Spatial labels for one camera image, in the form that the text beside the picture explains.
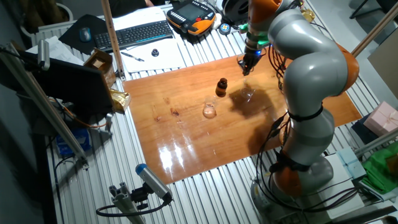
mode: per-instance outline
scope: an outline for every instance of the small brown bottle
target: small brown bottle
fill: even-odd
[[[227,87],[227,80],[226,78],[221,78],[217,83],[216,87],[216,95],[219,97],[224,97],[226,94],[226,87]]]

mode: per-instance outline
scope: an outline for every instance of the orange handheld controller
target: orange handheld controller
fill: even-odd
[[[216,13],[197,1],[184,1],[166,13],[167,20],[184,33],[199,35],[208,30]]]

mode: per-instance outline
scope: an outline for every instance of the white paper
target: white paper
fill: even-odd
[[[58,40],[58,37],[54,36],[49,39],[45,39],[49,43],[50,58],[58,59],[64,62],[70,62],[77,65],[83,65],[84,61],[75,57],[65,46]],[[38,47],[32,47],[26,52],[37,54]]]
[[[159,56],[152,56],[152,50],[154,49],[159,51]],[[122,50],[121,52],[144,60],[144,62],[139,62],[134,58],[122,54],[121,56],[128,72],[180,68],[185,66],[175,39],[163,39],[134,47],[131,50]]]
[[[136,10],[119,18],[114,18],[113,27],[115,30],[121,30],[133,26],[164,20],[166,20],[166,15],[164,14],[163,10],[158,7],[148,7],[145,9]]]

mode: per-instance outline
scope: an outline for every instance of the chair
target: chair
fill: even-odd
[[[363,12],[363,13],[360,13],[359,15],[356,15],[356,13],[365,5],[365,3],[367,3],[367,1],[368,0],[364,0],[362,2],[362,4],[357,9],[355,9],[354,13],[352,13],[352,15],[349,18],[354,19],[356,17],[363,16],[365,14],[369,14],[371,12],[375,12],[378,10],[382,10],[384,13],[387,13],[397,3],[398,0],[376,0],[377,3],[379,3],[380,8],[373,9],[368,12]]]

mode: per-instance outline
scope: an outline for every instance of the person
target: person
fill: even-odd
[[[112,17],[124,16],[137,9],[163,4],[164,0],[109,0]]]

